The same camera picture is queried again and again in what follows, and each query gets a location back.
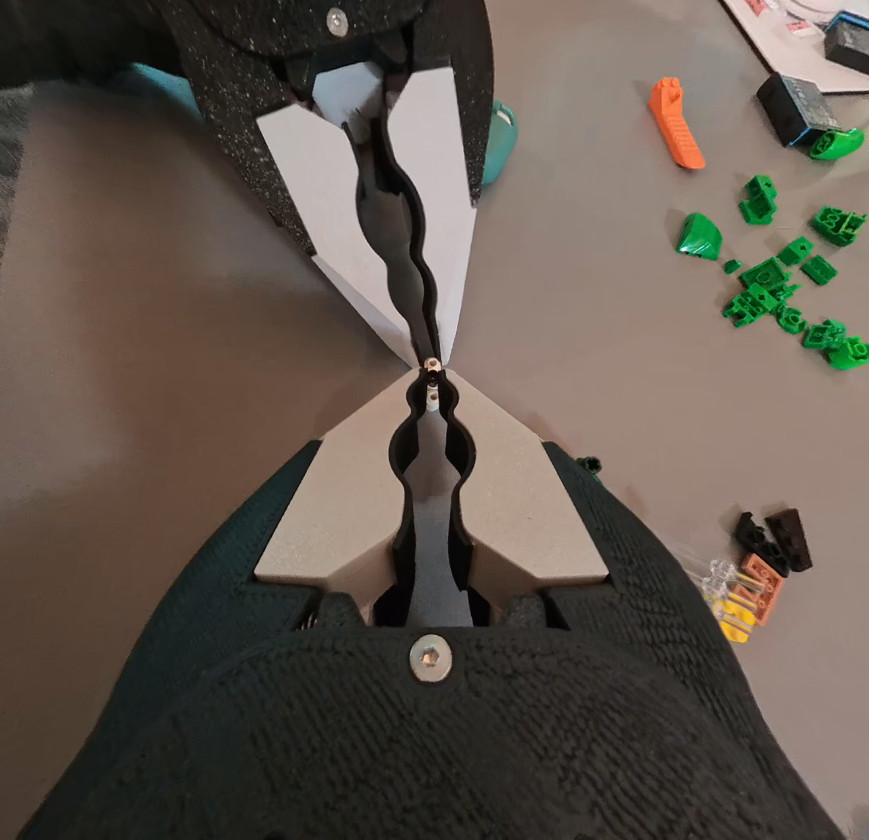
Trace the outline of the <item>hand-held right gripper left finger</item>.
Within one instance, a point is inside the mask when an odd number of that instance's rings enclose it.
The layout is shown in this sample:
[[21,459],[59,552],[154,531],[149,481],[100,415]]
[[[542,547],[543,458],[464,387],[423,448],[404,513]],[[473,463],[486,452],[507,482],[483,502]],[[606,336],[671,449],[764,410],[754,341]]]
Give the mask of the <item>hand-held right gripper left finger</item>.
[[329,430],[255,565],[263,583],[346,593],[364,608],[415,582],[413,503],[425,370],[406,372]]

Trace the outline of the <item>person's left forearm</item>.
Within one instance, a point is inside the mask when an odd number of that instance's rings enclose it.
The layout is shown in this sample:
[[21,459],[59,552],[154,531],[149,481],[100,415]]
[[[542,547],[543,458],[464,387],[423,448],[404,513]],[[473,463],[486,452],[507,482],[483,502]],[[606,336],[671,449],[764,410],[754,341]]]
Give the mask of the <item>person's left forearm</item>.
[[134,63],[183,75],[157,0],[1,0],[1,88],[102,83]]

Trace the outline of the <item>grey desk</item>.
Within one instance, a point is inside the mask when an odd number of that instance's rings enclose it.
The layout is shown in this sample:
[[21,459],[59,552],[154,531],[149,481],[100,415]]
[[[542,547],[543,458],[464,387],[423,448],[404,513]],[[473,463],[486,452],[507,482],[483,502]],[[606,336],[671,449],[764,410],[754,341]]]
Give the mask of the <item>grey desk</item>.
[[[453,368],[574,456],[675,552],[799,509],[813,569],[739,661],[788,758],[867,837],[867,368],[773,319],[735,330],[708,215],[751,266],[822,205],[867,213],[867,151],[782,148],[718,0],[486,0],[520,136],[481,198]],[[648,107],[676,77],[706,166]],[[146,86],[48,84],[24,113],[2,262],[2,838],[91,731],[148,617],[216,528],[403,373],[203,126]],[[778,211],[745,224],[767,174]]]

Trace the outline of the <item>black wedge plate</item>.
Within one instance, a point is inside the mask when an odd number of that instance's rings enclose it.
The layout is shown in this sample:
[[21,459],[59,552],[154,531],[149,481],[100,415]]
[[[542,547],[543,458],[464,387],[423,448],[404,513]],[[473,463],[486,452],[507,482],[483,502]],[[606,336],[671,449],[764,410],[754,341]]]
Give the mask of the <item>black wedge plate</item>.
[[733,540],[746,555],[755,555],[779,576],[789,577],[791,566],[788,557],[779,544],[755,523],[750,511],[744,511],[738,517],[733,527]]

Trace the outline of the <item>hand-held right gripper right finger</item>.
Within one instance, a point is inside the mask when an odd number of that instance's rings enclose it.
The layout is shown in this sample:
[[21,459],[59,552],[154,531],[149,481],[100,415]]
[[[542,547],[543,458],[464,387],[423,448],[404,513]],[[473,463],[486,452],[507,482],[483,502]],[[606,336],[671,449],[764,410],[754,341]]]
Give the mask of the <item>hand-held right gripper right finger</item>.
[[542,439],[446,369],[438,381],[451,495],[449,565],[472,610],[552,587],[598,585],[607,566]]

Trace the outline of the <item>pile of green toy bricks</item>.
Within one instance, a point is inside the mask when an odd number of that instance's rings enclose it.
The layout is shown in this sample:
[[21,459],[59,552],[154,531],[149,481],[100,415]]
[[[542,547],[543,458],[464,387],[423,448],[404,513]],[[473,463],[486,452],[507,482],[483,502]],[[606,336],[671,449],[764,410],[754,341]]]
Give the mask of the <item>pile of green toy bricks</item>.
[[[745,224],[769,226],[778,211],[778,190],[771,176],[757,174],[745,183],[738,208]],[[867,228],[867,215],[824,205],[809,221],[814,233],[833,248],[848,248]],[[688,257],[719,261],[723,235],[719,227],[700,212],[690,213],[682,226],[677,251]],[[725,304],[721,315],[734,328],[754,324],[764,317],[775,319],[778,327],[799,337],[801,347],[819,353],[828,366],[838,371],[867,367],[867,338],[850,335],[846,324],[826,319],[809,323],[802,310],[793,304],[802,287],[793,281],[801,272],[817,287],[830,285],[839,270],[805,236],[788,242],[771,257],[752,267],[738,259],[728,259],[722,271],[736,276],[741,290]]]

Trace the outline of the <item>green curved toy piece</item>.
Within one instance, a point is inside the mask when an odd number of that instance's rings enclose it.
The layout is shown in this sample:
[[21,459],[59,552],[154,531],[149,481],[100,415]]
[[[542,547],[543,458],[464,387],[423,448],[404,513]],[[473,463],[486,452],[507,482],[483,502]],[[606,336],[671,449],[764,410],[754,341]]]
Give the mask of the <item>green curved toy piece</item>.
[[808,154],[814,161],[838,161],[858,151],[864,141],[862,129],[829,130],[816,139]]

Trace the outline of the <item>black blue battery box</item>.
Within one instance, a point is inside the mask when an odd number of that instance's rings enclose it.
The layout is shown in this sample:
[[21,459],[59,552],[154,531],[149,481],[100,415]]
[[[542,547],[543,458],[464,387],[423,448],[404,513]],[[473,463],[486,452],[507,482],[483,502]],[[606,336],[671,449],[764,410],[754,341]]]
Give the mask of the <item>black blue battery box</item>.
[[824,33],[825,58],[868,74],[868,18],[849,11],[837,13]]
[[821,135],[841,130],[826,98],[811,81],[774,73],[755,96],[785,148],[811,145]]

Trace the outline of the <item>orange brick separator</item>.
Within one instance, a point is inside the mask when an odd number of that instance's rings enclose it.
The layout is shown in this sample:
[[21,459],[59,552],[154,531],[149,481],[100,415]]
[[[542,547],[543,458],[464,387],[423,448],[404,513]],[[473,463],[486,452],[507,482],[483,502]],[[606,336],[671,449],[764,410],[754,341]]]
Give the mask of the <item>orange brick separator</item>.
[[706,166],[696,140],[683,115],[683,89],[676,77],[663,77],[652,88],[648,107],[658,125],[673,161],[686,170]]

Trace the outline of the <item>salmon toy plate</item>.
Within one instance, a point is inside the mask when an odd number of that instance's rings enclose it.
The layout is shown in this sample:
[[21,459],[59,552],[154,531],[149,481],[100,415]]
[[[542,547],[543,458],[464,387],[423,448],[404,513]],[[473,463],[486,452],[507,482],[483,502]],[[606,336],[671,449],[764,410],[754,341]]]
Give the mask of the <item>salmon toy plate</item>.
[[756,553],[744,558],[741,573],[752,582],[751,585],[747,582],[741,585],[752,595],[756,624],[763,627],[772,615],[786,578]]

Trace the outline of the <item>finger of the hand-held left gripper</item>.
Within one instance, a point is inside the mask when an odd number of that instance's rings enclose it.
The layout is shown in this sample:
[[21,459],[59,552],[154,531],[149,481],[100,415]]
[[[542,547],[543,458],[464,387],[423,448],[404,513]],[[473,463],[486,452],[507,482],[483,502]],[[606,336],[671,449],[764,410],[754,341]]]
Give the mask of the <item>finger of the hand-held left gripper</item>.
[[448,364],[462,312],[476,209],[462,142],[454,70],[411,74],[387,116],[387,137],[422,213],[421,258],[434,276],[434,320]]
[[409,367],[419,360],[407,320],[388,290],[387,267],[359,220],[359,166],[345,131],[300,104],[256,124],[314,247],[313,261],[384,344]]

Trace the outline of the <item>dark brown wedge plate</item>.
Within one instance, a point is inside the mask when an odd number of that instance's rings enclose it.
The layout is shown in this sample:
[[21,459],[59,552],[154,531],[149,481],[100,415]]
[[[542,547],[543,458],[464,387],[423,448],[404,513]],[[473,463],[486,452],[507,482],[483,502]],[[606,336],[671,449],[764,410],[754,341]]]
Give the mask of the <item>dark brown wedge plate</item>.
[[812,558],[798,509],[787,508],[765,520],[789,570],[793,573],[810,570]]

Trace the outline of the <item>yellow toy brick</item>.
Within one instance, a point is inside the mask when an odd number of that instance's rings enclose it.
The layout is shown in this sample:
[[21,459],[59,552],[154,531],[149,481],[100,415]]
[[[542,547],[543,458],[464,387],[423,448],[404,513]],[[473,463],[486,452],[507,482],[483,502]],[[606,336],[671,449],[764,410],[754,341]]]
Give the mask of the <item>yellow toy brick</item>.
[[710,573],[689,575],[727,640],[746,644],[758,625],[759,594],[739,578]]

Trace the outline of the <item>white flat tray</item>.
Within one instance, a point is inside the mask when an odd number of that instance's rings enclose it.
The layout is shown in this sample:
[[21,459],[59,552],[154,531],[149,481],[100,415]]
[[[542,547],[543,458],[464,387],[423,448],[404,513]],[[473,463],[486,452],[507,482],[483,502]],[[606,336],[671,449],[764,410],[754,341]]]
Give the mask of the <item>white flat tray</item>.
[[795,15],[776,0],[771,9],[755,16],[744,0],[718,0],[745,42],[772,73],[785,74],[817,85],[826,95],[867,95],[867,75],[830,62],[824,54],[824,35],[797,38],[786,29],[788,20],[808,20],[823,27],[841,11],[867,17],[867,0],[845,0],[843,7],[826,16]]

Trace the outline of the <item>teal rounded object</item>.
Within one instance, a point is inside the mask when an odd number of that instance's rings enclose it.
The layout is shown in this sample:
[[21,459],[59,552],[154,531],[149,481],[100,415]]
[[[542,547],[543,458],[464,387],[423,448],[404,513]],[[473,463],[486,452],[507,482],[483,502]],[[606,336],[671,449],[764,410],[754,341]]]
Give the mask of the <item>teal rounded object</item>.
[[501,175],[506,162],[516,148],[518,131],[513,110],[500,99],[493,99],[482,177],[484,186],[491,185]]

